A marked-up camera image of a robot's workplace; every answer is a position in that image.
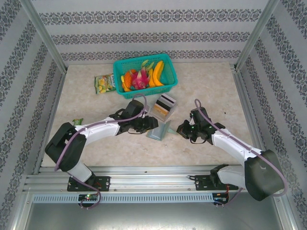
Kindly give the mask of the aluminium frame post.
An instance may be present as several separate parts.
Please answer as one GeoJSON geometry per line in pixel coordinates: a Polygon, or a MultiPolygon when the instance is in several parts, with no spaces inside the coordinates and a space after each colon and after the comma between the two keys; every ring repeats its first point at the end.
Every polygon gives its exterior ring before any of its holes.
{"type": "Polygon", "coordinates": [[[55,43],[52,40],[51,35],[49,34],[48,30],[46,29],[41,17],[39,16],[37,10],[35,9],[31,0],[19,0],[22,7],[24,8],[25,12],[27,13],[28,17],[32,21],[34,27],[36,28],[39,36],[41,37],[42,41],[45,43],[46,47],[48,48],[52,58],[56,62],[57,66],[59,67],[62,73],[67,72],[67,66],[60,55],[55,43]]]}
{"type": "Polygon", "coordinates": [[[267,21],[269,20],[273,11],[275,10],[278,2],[279,0],[268,0],[263,12],[261,13],[261,16],[259,17],[259,20],[257,21],[252,33],[250,34],[250,37],[247,40],[247,43],[242,49],[242,52],[238,57],[236,64],[234,65],[235,71],[239,71],[244,65],[256,41],[258,40],[263,29],[265,28],[267,21]]]}

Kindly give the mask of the orange toy mango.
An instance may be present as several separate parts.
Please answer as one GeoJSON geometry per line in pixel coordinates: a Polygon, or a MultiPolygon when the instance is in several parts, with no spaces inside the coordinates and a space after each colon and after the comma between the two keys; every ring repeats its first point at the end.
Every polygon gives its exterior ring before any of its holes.
{"type": "Polygon", "coordinates": [[[126,74],[124,75],[124,83],[127,88],[131,87],[131,81],[132,81],[132,72],[131,70],[127,71],[126,74]]]}

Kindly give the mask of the grey card box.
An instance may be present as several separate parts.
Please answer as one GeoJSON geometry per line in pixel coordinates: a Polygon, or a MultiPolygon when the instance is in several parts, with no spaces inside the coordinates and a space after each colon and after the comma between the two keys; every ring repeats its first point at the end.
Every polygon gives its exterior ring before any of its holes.
{"type": "Polygon", "coordinates": [[[177,135],[177,132],[170,128],[170,123],[171,121],[166,123],[158,122],[158,127],[150,130],[146,136],[154,140],[162,141],[166,133],[177,135]]]}

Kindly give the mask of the teal plastic basket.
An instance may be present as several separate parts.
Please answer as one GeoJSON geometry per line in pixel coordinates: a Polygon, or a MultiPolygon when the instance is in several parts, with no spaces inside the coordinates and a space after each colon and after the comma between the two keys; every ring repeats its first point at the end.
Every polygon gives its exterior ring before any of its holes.
{"type": "Polygon", "coordinates": [[[167,54],[155,54],[115,61],[113,64],[113,75],[116,91],[125,99],[131,99],[137,93],[142,93],[145,96],[166,93],[169,92],[172,87],[176,86],[178,83],[177,74],[175,72],[173,63],[167,54]],[[122,87],[121,76],[125,75],[126,72],[130,69],[140,70],[141,64],[146,60],[154,62],[154,65],[156,65],[159,61],[163,61],[164,68],[160,78],[160,81],[163,86],[125,92],[122,87]]]}

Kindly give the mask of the clear acrylic card stand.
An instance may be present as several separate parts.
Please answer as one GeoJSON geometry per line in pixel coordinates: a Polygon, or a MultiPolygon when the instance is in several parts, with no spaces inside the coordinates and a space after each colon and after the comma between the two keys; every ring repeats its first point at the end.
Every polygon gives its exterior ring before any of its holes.
{"type": "Polygon", "coordinates": [[[151,114],[165,122],[173,113],[177,102],[166,93],[160,95],[151,107],[151,114]]]}

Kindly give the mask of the grey sheet metal panel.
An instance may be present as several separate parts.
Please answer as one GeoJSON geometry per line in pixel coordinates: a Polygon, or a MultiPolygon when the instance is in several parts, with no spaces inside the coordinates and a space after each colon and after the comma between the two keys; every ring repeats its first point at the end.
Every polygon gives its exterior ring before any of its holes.
{"type": "Polygon", "coordinates": [[[272,203],[34,204],[25,230],[284,230],[272,203]]]}

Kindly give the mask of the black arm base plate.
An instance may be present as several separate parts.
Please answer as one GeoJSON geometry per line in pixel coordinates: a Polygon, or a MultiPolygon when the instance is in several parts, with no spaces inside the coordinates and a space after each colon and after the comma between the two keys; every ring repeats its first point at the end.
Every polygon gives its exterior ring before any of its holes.
{"type": "MultiPolygon", "coordinates": [[[[110,177],[109,176],[91,176],[87,181],[87,184],[90,184],[91,187],[98,189],[100,192],[108,192],[110,186],[110,177]]],[[[69,178],[67,191],[69,192],[88,192],[94,191],[93,189],[77,182],[73,178],[69,178]]]]}
{"type": "Polygon", "coordinates": [[[209,175],[190,176],[190,180],[194,180],[197,191],[222,191],[222,190],[238,190],[238,186],[232,184],[223,184],[220,181],[214,183],[209,175]]]}

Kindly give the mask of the green yellow snack packet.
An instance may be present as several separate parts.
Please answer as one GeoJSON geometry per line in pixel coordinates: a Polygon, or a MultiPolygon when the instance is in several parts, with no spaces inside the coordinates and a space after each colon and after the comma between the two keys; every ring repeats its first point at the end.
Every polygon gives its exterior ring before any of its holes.
{"type": "Polygon", "coordinates": [[[94,77],[95,94],[103,94],[116,90],[114,74],[100,75],[94,77]]]}

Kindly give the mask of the aluminium side rail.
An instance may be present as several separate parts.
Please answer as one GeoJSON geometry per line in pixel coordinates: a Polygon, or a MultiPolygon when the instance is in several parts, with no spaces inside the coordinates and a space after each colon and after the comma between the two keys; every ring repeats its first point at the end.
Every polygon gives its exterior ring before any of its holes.
{"type": "Polygon", "coordinates": [[[51,132],[52,124],[53,124],[54,117],[55,117],[55,114],[56,114],[56,110],[57,110],[60,95],[61,95],[61,92],[62,92],[62,89],[63,89],[65,78],[66,78],[66,72],[64,72],[61,75],[61,78],[58,82],[57,90],[55,92],[55,96],[54,96],[54,99],[53,99],[53,102],[52,102],[51,110],[50,110],[50,113],[48,115],[48,120],[46,122],[46,128],[45,128],[45,131],[44,131],[43,139],[40,143],[39,152],[38,152],[37,158],[35,160],[34,167],[33,167],[31,174],[38,174],[39,173],[39,170],[40,170],[40,167],[41,167],[41,162],[42,162],[44,154],[45,154],[45,146],[47,144],[48,137],[49,137],[50,132],[51,132]]]}
{"type": "Polygon", "coordinates": [[[234,78],[253,146],[258,149],[266,150],[248,97],[248,93],[246,91],[246,87],[242,80],[242,76],[239,72],[237,72],[234,64],[230,64],[229,66],[234,78]]]}

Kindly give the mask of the pink toy dragon fruit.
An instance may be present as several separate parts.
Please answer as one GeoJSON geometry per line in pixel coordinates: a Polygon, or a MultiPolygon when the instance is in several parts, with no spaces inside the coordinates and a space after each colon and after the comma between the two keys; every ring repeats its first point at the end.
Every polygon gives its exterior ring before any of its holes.
{"type": "Polygon", "coordinates": [[[149,79],[150,79],[146,72],[145,67],[143,67],[138,72],[134,73],[131,78],[132,78],[131,85],[136,90],[145,89],[147,85],[149,84],[149,79]]]}

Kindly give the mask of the large yellow toy banana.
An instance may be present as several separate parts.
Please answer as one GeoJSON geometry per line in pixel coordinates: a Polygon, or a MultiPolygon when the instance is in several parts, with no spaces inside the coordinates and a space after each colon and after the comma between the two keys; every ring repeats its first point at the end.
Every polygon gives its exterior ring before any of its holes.
{"type": "Polygon", "coordinates": [[[164,62],[161,60],[157,63],[153,71],[153,81],[156,87],[163,86],[163,84],[160,82],[163,69],[164,69],[164,62]]]}

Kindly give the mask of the aluminium front rail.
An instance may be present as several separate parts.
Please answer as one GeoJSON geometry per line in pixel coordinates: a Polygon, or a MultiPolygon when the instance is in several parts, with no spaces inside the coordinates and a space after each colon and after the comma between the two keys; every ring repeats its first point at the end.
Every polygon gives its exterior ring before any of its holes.
{"type": "MultiPolygon", "coordinates": [[[[91,167],[97,176],[110,177],[110,193],[187,193],[194,192],[192,175],[206,175],[214,165],[153,167],[91,167]]],[[[69,175],[42,167],[26,176],[22,192],[32,194],[66,193],[69,175]]]]}

